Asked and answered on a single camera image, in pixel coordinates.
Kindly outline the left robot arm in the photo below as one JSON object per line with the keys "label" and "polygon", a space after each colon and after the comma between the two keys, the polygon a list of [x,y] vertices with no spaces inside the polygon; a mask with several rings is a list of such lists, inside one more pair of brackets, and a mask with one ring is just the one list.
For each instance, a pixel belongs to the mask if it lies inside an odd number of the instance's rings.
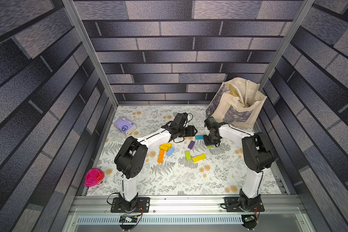
{"label": "left robot arm", "polygon": [[190,113],[178,113],[174,120],[161,126],[156,132],[141,138],[129,136],[115,157],[117,170],[122,173],[122,189],[119,199],[135,205],[138,198],[136,177],[142,171],[149,148],[173,142],[177,138],[193,137],[198,132],[189,125]]}

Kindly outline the purple block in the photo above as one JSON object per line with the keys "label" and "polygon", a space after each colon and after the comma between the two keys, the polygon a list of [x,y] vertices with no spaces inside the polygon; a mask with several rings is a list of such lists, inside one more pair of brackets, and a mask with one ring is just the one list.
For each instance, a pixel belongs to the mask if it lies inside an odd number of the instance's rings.
{"label": "purple block", "polygon": [[188,145],[188,149],[192,150],[194,145],[195,145],[195,141],[190,141],[190,143]]}

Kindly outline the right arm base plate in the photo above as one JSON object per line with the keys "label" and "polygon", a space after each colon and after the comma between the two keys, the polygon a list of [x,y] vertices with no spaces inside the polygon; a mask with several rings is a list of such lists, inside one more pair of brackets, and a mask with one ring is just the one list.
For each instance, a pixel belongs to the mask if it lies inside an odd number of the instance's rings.
{"label": "right arm base plate", "polygon": [[264,204],[260,197],[253,199],[241,199],[239,197],[224,197],[224,204],[227,212],[264,212]]}

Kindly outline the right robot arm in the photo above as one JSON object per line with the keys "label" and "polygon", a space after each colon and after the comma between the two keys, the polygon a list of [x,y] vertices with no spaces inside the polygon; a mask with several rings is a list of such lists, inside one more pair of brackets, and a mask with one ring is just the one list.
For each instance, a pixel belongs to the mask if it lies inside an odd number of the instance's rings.
{"label": "right robot arm", "polygon": [[269,169],[276,160],[272,144],[267,141],[266,135],[262,132],[246,132],[226,122],[218,123],[213,117],[207,118],[204,124],[209,130],[209,134],[204,136],[204,143],[207,146],[218,147],[223,138],[242,143],[247,172],[245,183],[240,189],[237,205],[246,210],[247,207],[260,200],[259,190],[264,171]]}

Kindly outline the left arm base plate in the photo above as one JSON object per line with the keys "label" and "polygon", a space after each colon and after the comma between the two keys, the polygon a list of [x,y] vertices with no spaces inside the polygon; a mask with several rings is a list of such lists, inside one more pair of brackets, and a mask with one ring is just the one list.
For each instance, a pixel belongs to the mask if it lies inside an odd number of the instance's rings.
{"label": "left arm base plate", "polygon": [[137,197],[130,202],[126,201],[124,198],[116,197],[111,203],[111,213],[128,213],[128,212],[138,212],[138,213],[148,213],[150,208],[150,198],[149,197]]}

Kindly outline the teal block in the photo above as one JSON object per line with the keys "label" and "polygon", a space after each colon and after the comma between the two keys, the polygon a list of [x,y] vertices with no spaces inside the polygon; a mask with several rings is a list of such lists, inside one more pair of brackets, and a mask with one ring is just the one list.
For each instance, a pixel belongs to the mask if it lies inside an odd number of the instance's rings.
{"label": "teal block", "polygon": [[195,140],[203,140],[204,139],[204,135],[196,135],[195,136]]}

